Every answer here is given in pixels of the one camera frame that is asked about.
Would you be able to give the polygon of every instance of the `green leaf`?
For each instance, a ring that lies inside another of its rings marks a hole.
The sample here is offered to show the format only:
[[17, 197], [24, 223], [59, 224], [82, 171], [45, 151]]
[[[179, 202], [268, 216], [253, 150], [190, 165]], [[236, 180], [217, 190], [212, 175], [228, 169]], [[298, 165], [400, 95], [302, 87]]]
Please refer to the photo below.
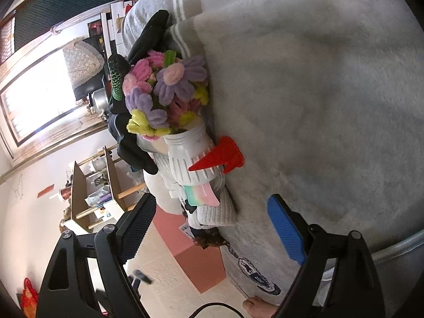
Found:
[[175, 63], [175, 58], [177, 57], [177, 52], [173, 50], [167, 50], [163, 59], [163, 67], [166, 68], [171, 64]]

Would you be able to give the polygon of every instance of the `flower center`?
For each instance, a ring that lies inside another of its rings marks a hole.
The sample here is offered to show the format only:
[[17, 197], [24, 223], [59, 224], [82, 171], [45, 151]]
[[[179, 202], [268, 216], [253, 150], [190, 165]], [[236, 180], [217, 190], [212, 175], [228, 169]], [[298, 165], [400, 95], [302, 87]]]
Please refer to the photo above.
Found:
[[163, 81], [168, 86], [173, 86], [178, 83], [184, 75], [184, 65], [181, 63], [173, 63], [165, 69]]

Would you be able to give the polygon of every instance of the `purple flower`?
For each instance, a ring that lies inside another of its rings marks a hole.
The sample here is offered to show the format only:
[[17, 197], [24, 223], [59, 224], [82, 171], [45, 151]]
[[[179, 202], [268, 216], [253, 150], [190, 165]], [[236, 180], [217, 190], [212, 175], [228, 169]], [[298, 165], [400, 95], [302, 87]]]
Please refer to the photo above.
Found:
[[134, 109], [141, 111], [146, 115], [149, 125], [154, 129], [169, 127], [166, 121], [168, 116], [165, 110], [153, 108], [153, 100], [150, 94], [143, 93], [141, 88], [134, 87], [131, 94], [125, 97], [125, 104], [131, 112]]
[[162, 69], [157, 75], [157, 83], [153, 89], [159, 97], [159, 103], [167, 106], [172, 102], [174, 94], [182, 101], [189, 101], [194, 94], [194, 87], [190, 81], [203, 81], [206, 79], [206, 69], [203, 56], [197, 55], [186, 58], [167, 68]]

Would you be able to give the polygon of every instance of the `person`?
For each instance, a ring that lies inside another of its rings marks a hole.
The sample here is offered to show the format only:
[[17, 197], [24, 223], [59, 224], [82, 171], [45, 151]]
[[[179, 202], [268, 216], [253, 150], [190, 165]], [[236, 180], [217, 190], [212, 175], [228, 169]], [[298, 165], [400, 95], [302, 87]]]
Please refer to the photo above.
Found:
[[243, 308], [252, 318], [271, 318], [277, 311], [278, 306], [254, 296], [243, 302]]

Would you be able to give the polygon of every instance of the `gray blanket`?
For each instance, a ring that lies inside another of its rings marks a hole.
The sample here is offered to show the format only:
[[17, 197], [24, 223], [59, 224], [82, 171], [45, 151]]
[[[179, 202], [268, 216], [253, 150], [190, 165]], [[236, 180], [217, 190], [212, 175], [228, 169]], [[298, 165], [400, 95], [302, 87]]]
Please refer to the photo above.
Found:
[[239, 223], [221, 232], [247, 295], [281, 302], [298, 269], [267, 216], [272, 193], [372, 250], [424, 228], [424, 33], [404, 0], [139, 0], [127, 48], [158, 9], [172, 14], [167, 46], [205, 54], [213, 133], [245, 156], [226, 179]]

